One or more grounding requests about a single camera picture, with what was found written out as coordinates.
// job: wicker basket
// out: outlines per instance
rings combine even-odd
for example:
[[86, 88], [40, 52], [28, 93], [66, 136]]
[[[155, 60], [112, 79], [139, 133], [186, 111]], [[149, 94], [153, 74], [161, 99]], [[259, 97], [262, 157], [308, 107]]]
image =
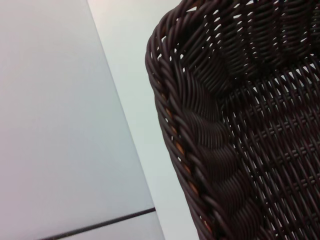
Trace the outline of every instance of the wicker basket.
[[183, 0], [145, 64], [201, 240], [320, 239], [320, 3]]

